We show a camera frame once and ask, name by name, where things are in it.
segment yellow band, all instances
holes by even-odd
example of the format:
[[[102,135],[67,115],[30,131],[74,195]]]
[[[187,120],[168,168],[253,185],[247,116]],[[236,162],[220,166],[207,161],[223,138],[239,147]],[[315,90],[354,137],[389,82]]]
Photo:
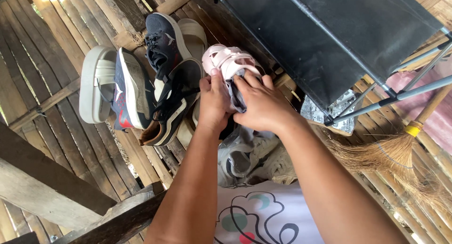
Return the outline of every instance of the yellow band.
[[[421,130],[415,126],[406,126],[405,132],[409,133],[413,137],[416,137]]]

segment navy blue sneaker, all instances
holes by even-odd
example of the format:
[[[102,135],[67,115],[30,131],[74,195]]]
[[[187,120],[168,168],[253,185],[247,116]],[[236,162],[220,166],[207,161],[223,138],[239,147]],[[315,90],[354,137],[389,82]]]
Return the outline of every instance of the navy blue sneaker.
[[[176,21],[168,15],[153,13],[146,17],[146,57],[154,68],[155,100],[161,98],[164,79],[184,59],[191,57]]]
[[[165,79],[154,120],[140,136],[140,145],[165,146],[173,141],[185,114],[199,97],[199,80],[203,74],[201,63],[192,57],[173,69]]]
[[[143,65],[132,52],[120,48],[116,55],[115,92],[111,108],[114,128],[146,129],[152,121],[154,88]]]

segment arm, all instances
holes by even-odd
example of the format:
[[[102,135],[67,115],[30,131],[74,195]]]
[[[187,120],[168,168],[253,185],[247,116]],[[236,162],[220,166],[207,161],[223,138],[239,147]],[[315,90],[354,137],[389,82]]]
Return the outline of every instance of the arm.
[[[226,104],[221,75],[203,78],[199,85],[198,127],[171,188],[149,226],[145,244],[213,242],[217,212],[218,137],[227,124],[229,115],[225,109],[229,104]]]
[[[248,107],[234,120],[278,135],[286,147],[306,203],[325,243],[408,243],[376,201],[347,172],[274,89],[269,76],[261,85],[252,75],[235,84]]]

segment shoelace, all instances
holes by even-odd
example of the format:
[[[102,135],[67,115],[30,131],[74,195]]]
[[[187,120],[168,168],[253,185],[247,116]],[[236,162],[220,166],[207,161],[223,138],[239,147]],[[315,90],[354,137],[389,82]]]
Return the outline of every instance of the shoelace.
[[[147,51],[146,51],[146,57],[148,56],[149,52],[152,52],[152,55],[149,57],[150,59],[150,65],[154,69],[159,69],[161,63],[161,60],[166,60],[166,57],[155,50],[158,48],[157,45],[157,39],[160,38],[161,30],[151,33],[148,36],[145,37],[146,45],[147,45]]]
[[[192,88],[188,91],[182,91],[184,84],[180,79],[178,80],[168,80],[171,82],[171,95],[167,97],[163,95],[163,98],[157,103],[157,107],[152,112],[152,120],[154,121],[165,121],[168,119],[170,111],[173,109],[174,105],[180,102],[183,98],[188,97],[194,93],[199,93],[199,88]]]

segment pink cloth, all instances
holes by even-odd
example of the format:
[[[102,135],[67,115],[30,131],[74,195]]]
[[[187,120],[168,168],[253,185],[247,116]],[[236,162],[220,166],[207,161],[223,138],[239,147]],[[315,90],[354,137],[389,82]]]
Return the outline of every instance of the pink cloth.
[[[391,76],[387,80],[387,84],[395,91],[401,90],[408,82],[416,76],[418,72],[400,72]],[[431,83],[443,77],[452,75],[452,57],[436,64],[413,88]],[[426,106],[427,102],[437,92],[430,91],[415,97],[410,97],[395,105],[403,110],[408,119],[414,120]],[[424,123],[423,129],[432,139],[444,150],[452,154],[452,92],[450,92],[443,101],[438,105],[436,110],[430,115]]]

